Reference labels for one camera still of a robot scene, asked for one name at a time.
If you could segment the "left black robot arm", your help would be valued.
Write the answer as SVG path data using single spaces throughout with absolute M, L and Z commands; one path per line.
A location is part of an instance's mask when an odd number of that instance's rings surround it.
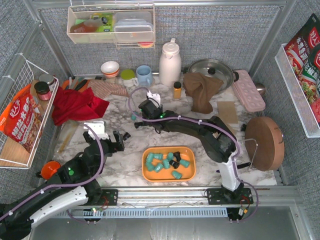
M 115 141 L 109 138 L 94 140 L 83 134 L 89 144 L 82 152 L 58 168 L 46 182 L 26 196 L 0 206 L 0 238 L 21 240 L 50 217 L 81 205 L 96 205 L 103 190 L 96 177 L 104 163 L 114 153 L 125 149 L 123 136 L 114 131 Z

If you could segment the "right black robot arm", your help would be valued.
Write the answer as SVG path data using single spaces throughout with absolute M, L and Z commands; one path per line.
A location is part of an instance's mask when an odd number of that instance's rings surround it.
M 170 110 L 163 111 L 151 99 L 144 100 L 138 108 L 144 125 L 154 127 L 158 132 L 177 132 L 200 140 L 207 156 L 218 165 L 224 198 L 228 202 L 241 198 L 244 183 L 239 178 L 236 164 L 239 143 L 219 117 L 197 120 L 181 116 Z

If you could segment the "teal coffee capsule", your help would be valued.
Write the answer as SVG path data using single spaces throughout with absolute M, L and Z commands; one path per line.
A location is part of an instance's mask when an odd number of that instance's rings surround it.
M 156 173 L 159 173 L 162 169 L 164 168 L 164 165 L 162 163 L 158 163 L 155 167 L 154 167 L 154 171 Z
M 132 114 L 132 115 L 131 115 L 131 119 L 135 121 L 135 120 L 137 119 L 137 117 Z
M 146 157 L 146 162 L 151 163 L 154 159 L 154 154 L 152 152 L 149 152 L 147 157 Z
M 180 172 L 176 171 L 176 170 L 173 170 L 171 172 L 171 175 L 177 180 L 180 180 L 182 178 L 182 174 Z
M 170 161 L 168 159 L 164 159 L 162 161 L 162 163 L 163 163 L 163 166 L 164 166 L 165 169 L 169 169 L 170 168 Z
M 169 153 L 167 154 L 166 158 L 167 158 L 169 161 L 171 161 L 171 160 L 174 159 L 174 154 L 173 154 L 172 152 L 169 152 Z
M 182 165 L 185 168 L 188 168 L 190 166 L 190 162 L 188 160 L 185 160 L 185 159 L 181 159 L 179 161 L 179 164 Z
M 162 153 L 154 153 L 153 158 L 162 161 L 164 159 L 164 155 Z

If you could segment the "orange plastic tray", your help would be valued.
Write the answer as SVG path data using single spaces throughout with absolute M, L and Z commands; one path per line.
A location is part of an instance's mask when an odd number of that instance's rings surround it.
M 186 146 L 151 147 L 142 155 L 142 175 L 149 182 L 183 182 L 196 175 L 193 151 Z

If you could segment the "brown cloth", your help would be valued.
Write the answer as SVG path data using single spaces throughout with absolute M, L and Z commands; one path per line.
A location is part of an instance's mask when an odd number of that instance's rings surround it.
M 208 77 L 200 72 L 190 72 L 183 75 L 183 87 L 187 97 L 193 99 L 192 112 L 210 114 L 213 107 L 211 98 L 218 93 L 224 82 L 217 77 Z

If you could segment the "black coffee capsule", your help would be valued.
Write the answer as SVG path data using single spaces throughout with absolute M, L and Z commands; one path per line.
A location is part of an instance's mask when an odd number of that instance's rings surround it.
M 138 129 L 139 127 L 142 127 L 143 125 L 144 125 L 143 122 L 135 122 L 135 123 L 134 123 L 134 127 L 135 127 L 136 129 Z
M 180 152 L 179 152 L 179 151 L 176 151 L 176 152 L 173 153 L 173 155 L 174 155 L 176 161 L 179 163 L 179 162 L 181 161 L 181 154 L 180 154 Z
M 169 161 L 169 164 L 170 164 L 174 169 L 177 169 L 177 168 L 179 167 L 179 165 L 180 165 L 179 162 L 174 161 L 174 160 L 170 160 L 170 161 Z
M 125 141 L 125 140 L 127 140 L 128 138 L 130 138 L 131 137 L 131 135 L 128 133 L 128 132 L 126 132 L 124 135 L 123 135 L 123 140 Z

